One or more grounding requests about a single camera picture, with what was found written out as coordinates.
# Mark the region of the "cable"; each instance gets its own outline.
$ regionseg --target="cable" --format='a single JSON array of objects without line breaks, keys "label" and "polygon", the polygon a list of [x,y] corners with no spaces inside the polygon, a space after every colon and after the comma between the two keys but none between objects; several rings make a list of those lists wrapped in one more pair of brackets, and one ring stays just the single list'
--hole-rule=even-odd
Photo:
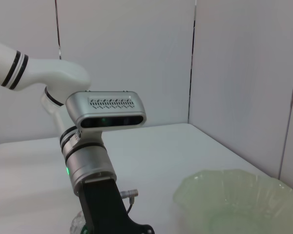
[{"label": "cable", "polygon": [[132,205],[129,206],[128,210],[127,210],[127,214],[131,211]]}]

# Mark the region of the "camera vent grille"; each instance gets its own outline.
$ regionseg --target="camera vent grille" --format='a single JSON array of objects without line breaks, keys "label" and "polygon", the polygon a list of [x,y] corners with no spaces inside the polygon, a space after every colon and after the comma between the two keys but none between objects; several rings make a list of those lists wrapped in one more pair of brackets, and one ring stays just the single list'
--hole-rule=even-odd
[{"label": "camera vent grille", "polygon": [[90,105],[94,109],[133,109],[131,99],[92,99]]}]

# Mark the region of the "white tabletop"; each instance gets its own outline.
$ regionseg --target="white tabletop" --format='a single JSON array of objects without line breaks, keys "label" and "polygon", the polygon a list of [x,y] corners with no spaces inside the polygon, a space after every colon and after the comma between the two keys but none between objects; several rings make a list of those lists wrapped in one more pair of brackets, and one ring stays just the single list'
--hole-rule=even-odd
[{"label": "white tabletop", "polygon": [[[130,217],[156,234],[186,233],[171,212],[183,178],[204,169],[264,175],[189,124],[106,132],[103,139],[119,190],[139,190]],[[69,234],[80,210],[57,138],[0,145],[0,234]]]}]

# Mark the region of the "cable connector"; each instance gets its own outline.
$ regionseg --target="cable connector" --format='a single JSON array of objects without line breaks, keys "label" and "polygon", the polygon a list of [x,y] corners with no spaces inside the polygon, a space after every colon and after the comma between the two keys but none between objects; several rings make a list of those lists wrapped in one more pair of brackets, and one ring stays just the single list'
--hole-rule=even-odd
[{"label": "cable connector", "polygon": [[135,203],[135,197],[139,195],[138,190],[128,190],[128,191],[122,191],[120,192],[122,199],[128,198],[129,197],[129,208],[127,210],[127,214],[130,212],[132,205]]}]

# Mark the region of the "metal cylinder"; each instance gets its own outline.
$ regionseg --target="metal cylinder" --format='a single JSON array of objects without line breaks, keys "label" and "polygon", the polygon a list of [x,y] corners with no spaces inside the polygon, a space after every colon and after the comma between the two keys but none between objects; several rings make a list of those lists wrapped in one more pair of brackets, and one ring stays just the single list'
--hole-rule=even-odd
[{"label": "metal cylinder", "polygon": [[88,146],[74,152],[66,162],[67,171],[76,196],[81,183],[112,178],[116,174],[105,148]]},{"label": "metal cylinder", "polygon": [[122,191],[120,192],[122,199],[128,198],[128,197],[136,197],[139,195],[137,189],[129,190],[129,191]]}]

